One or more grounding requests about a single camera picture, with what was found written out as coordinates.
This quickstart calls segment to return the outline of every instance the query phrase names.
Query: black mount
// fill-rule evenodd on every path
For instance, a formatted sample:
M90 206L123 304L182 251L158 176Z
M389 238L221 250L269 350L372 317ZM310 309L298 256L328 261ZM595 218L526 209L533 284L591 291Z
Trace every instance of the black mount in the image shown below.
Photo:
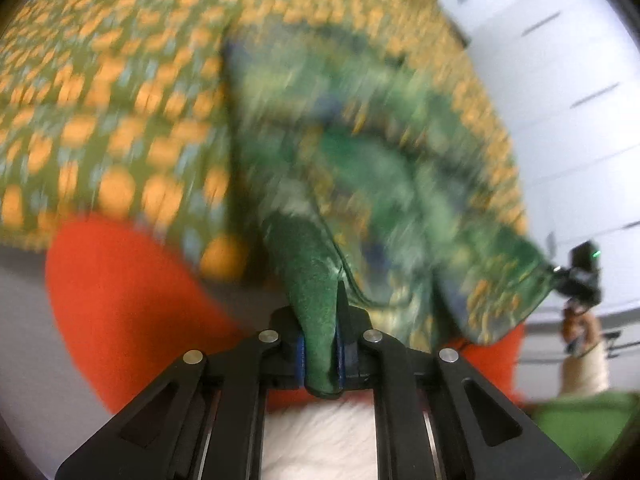
M553 269L554 289L558 294L572 298L585 308L602 302L600 288L600 249L588 240L570 251L571 266Z
M372 389L380 480L578 480L579 469L456 351L407 349L338 292L337 373ZM257 480L269 389L303 386L289 308L233 350L187 352L60 466L56 480Z

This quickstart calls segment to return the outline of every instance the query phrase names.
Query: white fluffy surface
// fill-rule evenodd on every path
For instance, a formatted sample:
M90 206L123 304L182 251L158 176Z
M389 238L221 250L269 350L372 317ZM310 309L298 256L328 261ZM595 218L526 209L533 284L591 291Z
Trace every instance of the white fluffy surface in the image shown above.
M377 480L372 404L319 402L264 421L264 480Z

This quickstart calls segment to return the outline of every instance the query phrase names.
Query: person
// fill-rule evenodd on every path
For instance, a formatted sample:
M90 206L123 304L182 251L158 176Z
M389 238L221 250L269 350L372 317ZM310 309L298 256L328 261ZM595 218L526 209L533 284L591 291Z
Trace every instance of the person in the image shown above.
M587 473L616 446L638 412L640 397L610 389L602 326L591 310L570 300L561 337L570 355L561 365L559 395L529 411L538 427Z

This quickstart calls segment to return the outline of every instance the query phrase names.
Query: person's hand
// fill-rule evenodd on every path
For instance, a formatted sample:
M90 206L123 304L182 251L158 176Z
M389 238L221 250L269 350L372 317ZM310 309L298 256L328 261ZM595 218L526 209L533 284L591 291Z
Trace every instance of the person's hand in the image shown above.
M602 326L592 312L567 303L562 320L562 339L569 344L584 334L582 352L587 352L602 341Z

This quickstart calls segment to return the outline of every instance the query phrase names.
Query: green fabric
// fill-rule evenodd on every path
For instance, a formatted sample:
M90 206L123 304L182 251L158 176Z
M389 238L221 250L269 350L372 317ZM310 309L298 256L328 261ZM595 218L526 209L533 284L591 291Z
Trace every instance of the green fabric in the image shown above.
M356 304L414 309L432 348L460 333L444 312L487 343L546 296L542 255L478 205L480 143L428 74L340 28L279 20L231 30L223 59L240 176L322 352L339 278ZM308 351L308 382L326 391L330 362Z
M437 0L27 3L0 38L0 240L43 248L89 211L207 278L262 237L321 392L340 279L422 350L494 342L551 286Z
M609 452L639 406L638 395L624 392L559 397L542 404L532 418L587 473Z

